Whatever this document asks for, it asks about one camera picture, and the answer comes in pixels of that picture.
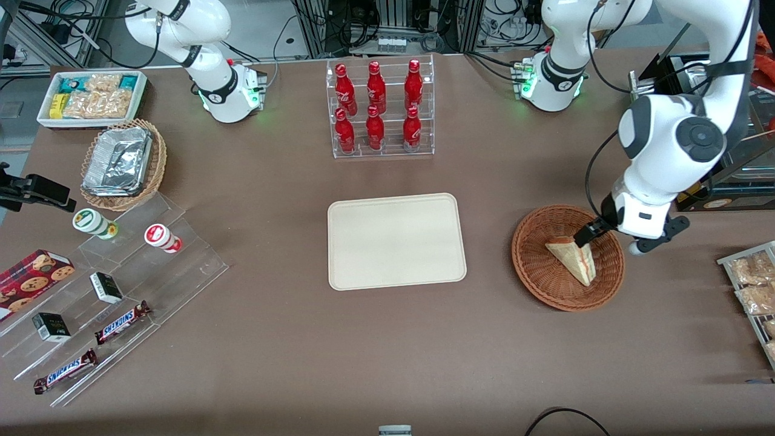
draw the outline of brown tabletop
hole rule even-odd
[[[655,52],[602,50],[599,64],[623,85]],[[691,214],[675,241],[627,256],[609,304],[553,310],[519,282],[512,232],[538,206],[585,205],[587,161],[629,97],[593,72],[570,108],[545,113],[463,56],[435,61],[436,155],[409,161],[334,161],[325,62],[281,65],[267,108],[233,125],[203,110],[184,70],[146,71],[143,117],[169,153],[161,191],[232,268],[68,407],[49,408],[0,369],[0,434],[369,435],[411,424],[418,436],[513,435],[552,406],[612,434],[772,434],[775,386],[743,383],[767,363],[715,259],[772,240],[773,214]],[[41,128],[25,173],[85,205],[77,187],[94,135]],[[627,163],[618,142],[602,153],[598,200]],[[460,207],[462,282],[329,287],[332,202],[433,192]],[[9,213],[0,267],[36,248],[75,249],[85,235],[70,219],[45,206]],[[534,434],[595,434],[575,417],[542,426]]]

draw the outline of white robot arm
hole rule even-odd
[[[633,254],[643,254],[688,227],[685,217],[671,219],[670,204],[710,171],[728,145],[742,139],[745,104],[753,63],[756,0],[657,0],[663,10],[684,19],[708,38],[710,85],[703,96],[645,95],[622,116],[618,134],[632,160],[601,205],[601,216],[576,234],[583,246],[608,230],[635,237]],[[527,64],[529,81],[522,96],[546,111],[565,109],[577,94],[594,42],[587,31],[639,22],[651,0],[546,0],[542,13],[555,33],[548,54]]]
[[[263,107],[266,78],[230,64],[215,45],[229,36],[232,26],[219,0],[143,0],[126,11],[146,7],[150,11],[125,19],[129,33],[142,45],[158,44],[160,52],[185,67],[215,119],[234,123]]]

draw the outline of wicker basket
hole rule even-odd
[[[576,206],[551,205],[533,210],[519,223],[511,240],[511,259],[525,287],[544,303],[560,310],[592,310],[614,297],[625,275],[622,247],[613,233],[590,243],[597,277],[582,285],[546,249],[552,237],[572,237],[594,216]]]
[[[148,160],[148,169],[146,170],[145,187],[143,191],[134,197],[97,197],[86,193],[81,188],[81,194],[86,201],[101,209],[109,209],[114,212],[124,212],[130,207],[145,201],[159,189],[161,185],[161,179],[164,177],[164,165],[167,163],[167,146],[164,144],[164,138],[159,134],[159,130],[143,119],[133,119],[129,123],[116,124],[110,126],[109,130],[121,130],[129,129],[130,127],[143,127],[148,129],[153,134],[153,143],[151,145],[151,155]],[[86,170],[89,168],[89,162],[91,162],[91,154],[94,152],[95,145],[99,135],[91,142],[89,151],[86,152],[86,158],[81,166],[81,177],[86,176]]]

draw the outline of coca-cola bottle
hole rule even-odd
[[[404,106],[409,110],[412,106],[420,107],[422,103],[422,76],[420,76],[420,61],[409,61],[409,74],[404,82]]]
[[[422,124],[417,118],[417,106],[412,106],[406,111],[404,120],[404,150],[414,153],[420,148],[420,129]]]
[[[369,147],[374,151],[382,150],[385,142],[385,125],[380,118],[376,105],[369,106],[369,119],[366,120],[366,131],[369,133]]]
[[[388,110],[388,96],[385,91],[385,79],[380,73],[380,63],[377,61],[369,62],[369,81],[366,83],[366,90],[369,92],[369,104],[374,105],[380,114]]]
[[[336,71],[336,99],[339,107],[347,111],[347,115],[355,116],[358,113],[358,105],[355,103],[355,87],[353,81],[347,77],[347,67],[337,64]]]
[[[339,142],[339,148],[344,154],[355,153],[355,130],[353,130],[353,124],[347,119],[347,114],[342,108],[336,108],[334,115],[336,116],[334,130],[336,130],[336,140]]]

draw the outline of cookie box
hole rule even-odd
[[[37,250],[0,273],[0,321],[18,312],[57,282],[75,272],[69,259]]]

